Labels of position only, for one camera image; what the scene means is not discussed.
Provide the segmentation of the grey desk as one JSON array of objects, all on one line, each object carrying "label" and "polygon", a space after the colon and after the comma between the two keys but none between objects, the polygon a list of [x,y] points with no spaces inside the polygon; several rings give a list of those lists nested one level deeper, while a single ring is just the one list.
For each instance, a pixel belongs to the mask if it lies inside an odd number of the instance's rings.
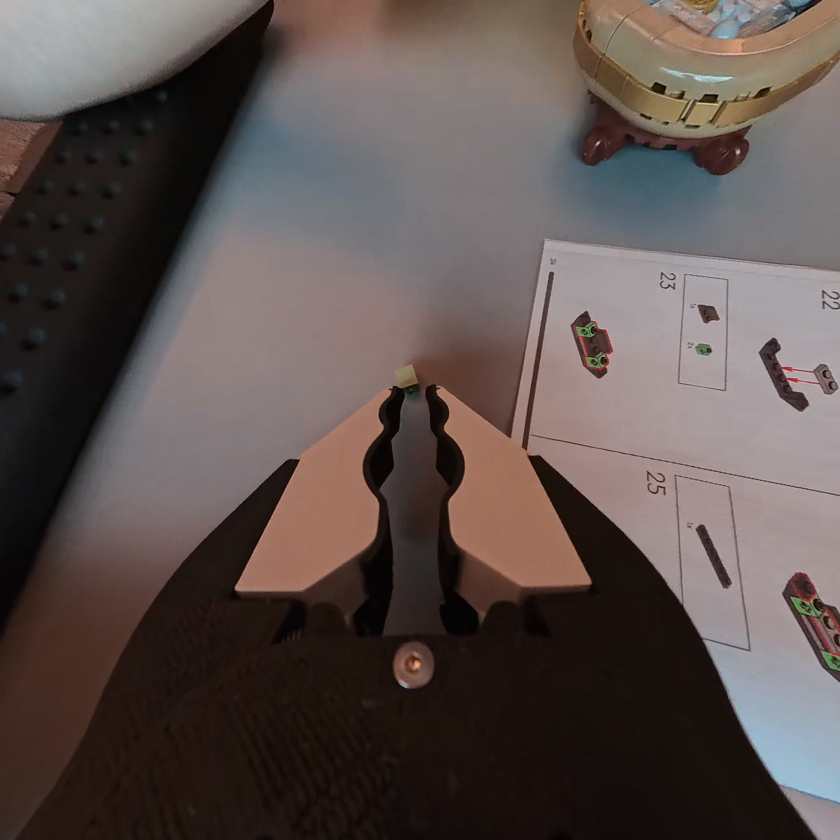
[{"label": "grey desk", "polygon": [[2,838],[163,584],[414,364],[508,432],[543,241],[838,270],[838,78],[716,177],[580,160],[579,2],[278,2],[250,99],[2,641]]}]

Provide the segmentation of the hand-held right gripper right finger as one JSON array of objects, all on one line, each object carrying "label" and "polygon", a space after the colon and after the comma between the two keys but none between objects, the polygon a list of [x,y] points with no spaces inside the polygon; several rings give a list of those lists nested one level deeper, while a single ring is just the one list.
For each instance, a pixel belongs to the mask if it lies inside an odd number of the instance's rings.
[{"label": "hand-held right gripper right finger", "polygon": [[425,396],[446,484],[437,568],[447,634],[476,633],[501,602],[588,592],[591,576],[527,452],[443,386]]}]

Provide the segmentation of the pale cloth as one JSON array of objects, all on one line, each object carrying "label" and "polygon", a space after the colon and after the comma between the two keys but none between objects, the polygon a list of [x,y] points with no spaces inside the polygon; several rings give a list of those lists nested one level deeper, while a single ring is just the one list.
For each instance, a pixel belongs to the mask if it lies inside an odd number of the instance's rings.
[{"label": "pale cloth", "polygon": [[47,121],[188,67],[260,1],[2,1],[1,115]]}]

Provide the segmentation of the tan brick-built pot model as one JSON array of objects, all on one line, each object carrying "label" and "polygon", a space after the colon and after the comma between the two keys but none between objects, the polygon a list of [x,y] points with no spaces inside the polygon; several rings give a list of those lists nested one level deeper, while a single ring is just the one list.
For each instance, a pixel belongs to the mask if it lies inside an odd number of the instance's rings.
[{"label": "tan brick-built pot model", "polygon": [[584,1],[573,48],[595,106],[586,165],[636,145],[727,175],[751,127],[837,65],[839,2]]}]

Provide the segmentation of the black studded mat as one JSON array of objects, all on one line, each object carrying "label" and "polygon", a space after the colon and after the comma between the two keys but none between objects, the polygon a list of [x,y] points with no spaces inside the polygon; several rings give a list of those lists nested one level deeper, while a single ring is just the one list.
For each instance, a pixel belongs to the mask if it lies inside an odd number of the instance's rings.
[{"label": "black studded mat", "polygon": [[65,117],[2,221],[1,616],[132,348],[274,2],[163,80]]}]

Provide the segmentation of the brown wooden board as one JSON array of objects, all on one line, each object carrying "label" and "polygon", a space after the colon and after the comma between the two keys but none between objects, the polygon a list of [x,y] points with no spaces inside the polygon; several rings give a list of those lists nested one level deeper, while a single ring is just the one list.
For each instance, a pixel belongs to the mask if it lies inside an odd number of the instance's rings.
[{"label": "brown wooden board", "polygon": [[60,120],[1,119],[1,217],[43,158],[60,126]]}]

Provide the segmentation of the brick instruction booklet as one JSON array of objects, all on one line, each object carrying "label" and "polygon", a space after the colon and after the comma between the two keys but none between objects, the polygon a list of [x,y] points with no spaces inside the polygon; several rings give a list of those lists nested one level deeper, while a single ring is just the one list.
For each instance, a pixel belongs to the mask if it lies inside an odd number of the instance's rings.
[{"label": "brick instruction booklet", "polygon": [[656,566],[776,780],[835,802],[838,291],[547,239],[512,432]]}]

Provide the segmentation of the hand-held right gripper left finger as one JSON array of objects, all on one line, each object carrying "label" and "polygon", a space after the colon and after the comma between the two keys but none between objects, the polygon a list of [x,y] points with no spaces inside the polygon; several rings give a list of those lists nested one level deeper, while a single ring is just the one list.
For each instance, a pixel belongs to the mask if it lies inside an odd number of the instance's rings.
[{"label": "hand-held right gripper left finger", "polygon": [[404,392],[385,390],[306,449],[259,536],[235,593],[330,604],[360,636],[381,636],[393,592],[390,516]]}]

